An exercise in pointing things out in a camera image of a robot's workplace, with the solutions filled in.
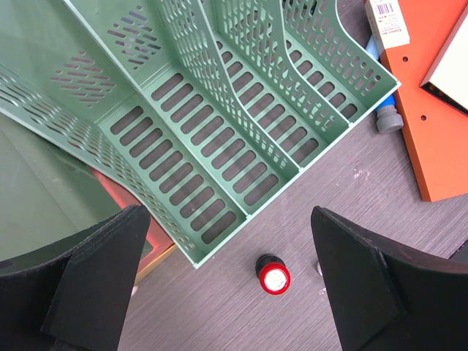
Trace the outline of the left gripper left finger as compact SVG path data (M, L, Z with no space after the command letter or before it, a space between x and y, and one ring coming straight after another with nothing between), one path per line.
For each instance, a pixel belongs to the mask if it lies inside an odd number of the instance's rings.
M150 221L130 205L1 261L1 349L117 350Z

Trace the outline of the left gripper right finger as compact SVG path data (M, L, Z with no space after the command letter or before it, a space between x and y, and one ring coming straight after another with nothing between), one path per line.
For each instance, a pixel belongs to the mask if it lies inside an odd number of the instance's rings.
M467 264L316 206L312 234L343 350L466 350Z

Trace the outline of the orange folder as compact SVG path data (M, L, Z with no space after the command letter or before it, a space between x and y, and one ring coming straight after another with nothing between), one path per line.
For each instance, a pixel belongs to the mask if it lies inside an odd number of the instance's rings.
M420 88L466 1L400 1L410 42L389 48L383 64L400 80L396 105L421 197L467 193L467 116Z

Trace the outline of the white folder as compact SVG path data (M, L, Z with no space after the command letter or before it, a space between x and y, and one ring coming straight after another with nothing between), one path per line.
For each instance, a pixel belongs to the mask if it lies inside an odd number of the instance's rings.
M420 87L467 115L467 7L456 21Z

